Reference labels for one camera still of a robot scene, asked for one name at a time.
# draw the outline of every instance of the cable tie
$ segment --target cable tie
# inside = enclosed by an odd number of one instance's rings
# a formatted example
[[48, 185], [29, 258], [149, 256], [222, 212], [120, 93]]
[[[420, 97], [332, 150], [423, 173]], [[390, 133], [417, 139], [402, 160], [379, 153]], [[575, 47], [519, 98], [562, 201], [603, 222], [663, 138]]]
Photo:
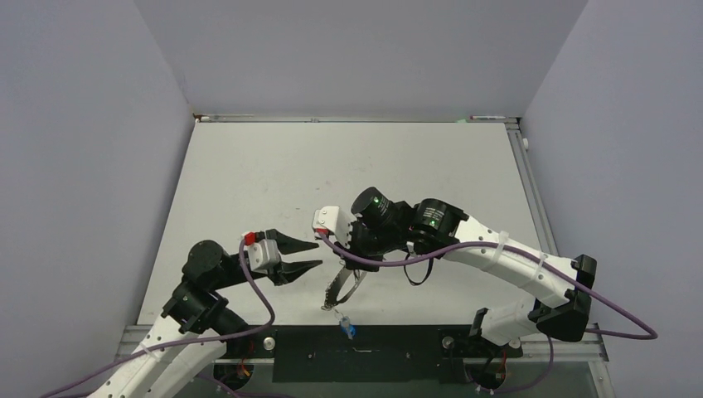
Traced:
[[506, 231], [501, 231], [501, 233], [498, 235], [498, 247], [496, 248], [496, 251], [493, 252], [493, 257], [491, 258], [491, 260], [488, 261], [488, 264], [486, 264], [486, 266], [483, 267], [481, 271], [487, 272], [489, 269], [493, 268], [496, 264], [498, 264], [498, 260], [503, 254], [503, 248], [507, 243], [507, 237], [509, 235], [510, 234], [508, 234]]
[[156, 361], [156, 362], [160, 362], [160, 361], [161, 361], [161, 357], [158, 356], [158, 355], [156, 355], [156, 352], [152, 352], [152, 351], [149, 349], [149, 347], [147, 347], [147, 345], [144, 344], [144, 342], [139, 342], [139, 347], [142, 348], [142, 349], [144, 350], [144, 352], [147, 353], [147, 355], [149, 355], [151, 358], [153, 358], [154, 361]]
[[540, 262], [537, 263], [537, 268], [535, 268], [535, 273], [532, 274], [532, 276], [524, 283], [520, 285], [516, 285], [519, 289], [522, 289], [523, 287], [527, 286], [528, 284], [531, 284], [532, 282], [537, 279], [537, 276], [540, 275], [540, 272], [542, 272], [542, 266], [545, 264], [545, 260], [547, 258], [547, 255], [540, 251]]

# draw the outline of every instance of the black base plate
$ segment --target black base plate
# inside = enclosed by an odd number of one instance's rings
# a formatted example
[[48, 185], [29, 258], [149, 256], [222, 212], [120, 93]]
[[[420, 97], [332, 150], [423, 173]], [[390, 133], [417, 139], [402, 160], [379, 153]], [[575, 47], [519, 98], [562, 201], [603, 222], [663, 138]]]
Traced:
[[[459, 382], [452, 372], [442, 338], [457, 343], [455, 361], [486, 358], [496, 346], [482, 339], [468, 341], [470, 325], [356, 326], [349, 340], [339, 326], [279, 326], [254, 336], [249, 358], [274, 358], [273, 382], [391, 382], [435, 379]], [[272, 352], [262, 348], [265, 337], [276, 340]], [[509, 348], [509, 357], [521, 349]], [[231, 352], [225, 357], [240, 357]]]

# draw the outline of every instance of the screw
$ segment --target screw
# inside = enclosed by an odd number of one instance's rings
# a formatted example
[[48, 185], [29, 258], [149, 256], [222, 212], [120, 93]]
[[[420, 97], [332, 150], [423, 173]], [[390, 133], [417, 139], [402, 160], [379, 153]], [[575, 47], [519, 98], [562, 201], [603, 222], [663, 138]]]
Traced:
[[271, 351], [276, 347], [276, 340], [273, 337], [267, 337], [264, 339], [264, 350]]
[[453, 338], [453, 337], [447, 336], [447, 337], [445, 337], [445, 338], [442, 339], [442, 347], [444, 347], [444, 349], [447, 349], [447, 350], [448, 350], [448, 349], [451, 348], [453, 345], [454, 345], [454, 338]]

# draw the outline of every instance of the white table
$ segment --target white table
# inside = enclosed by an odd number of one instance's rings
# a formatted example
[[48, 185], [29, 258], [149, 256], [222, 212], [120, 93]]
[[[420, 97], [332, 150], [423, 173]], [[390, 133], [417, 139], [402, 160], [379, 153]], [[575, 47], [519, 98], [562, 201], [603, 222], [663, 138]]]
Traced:
[[[348, 210], [369, 186], [411, 206], [436, 197], [540, 247], [504, 124], [199, 123], [138, 323], [150, 324], [161, 313], [198, 241], [215, 240], [234, 254], [245, 231], [276, 228], [311, 240], [315, 209]], [[336, 323], [320, 307], [339, 259], [327, 247], [290, 258], [324, 264], [287, 286], [259, 281], [276, 310], [276, 324]], [[410, 266], [409, 272], [421, 279], [425, 266]], [[221, 293], [248, 323], [268, 319], [247, 284]], [[356, 324], [470, 323], [477, 309], [525, 295], [477, 269], [440, 260], [419, 287], [409, 285], [402, 269], [368, 274], [339, 308]]]

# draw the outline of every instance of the small blue object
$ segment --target small blue object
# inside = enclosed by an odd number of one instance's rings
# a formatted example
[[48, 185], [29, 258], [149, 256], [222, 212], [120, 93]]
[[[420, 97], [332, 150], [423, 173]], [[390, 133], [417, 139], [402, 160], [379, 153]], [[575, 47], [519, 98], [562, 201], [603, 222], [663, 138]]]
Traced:
[[349, 337], [349, 340], [352, 340], [354, 336], [356, 336], [356, 329], [354, 325], [352, 325], [352, 321], [349, 320], [349, 317], [342, 317], [342, 319], [339, 320], [339, 327], [342, 328], [342, 331]]

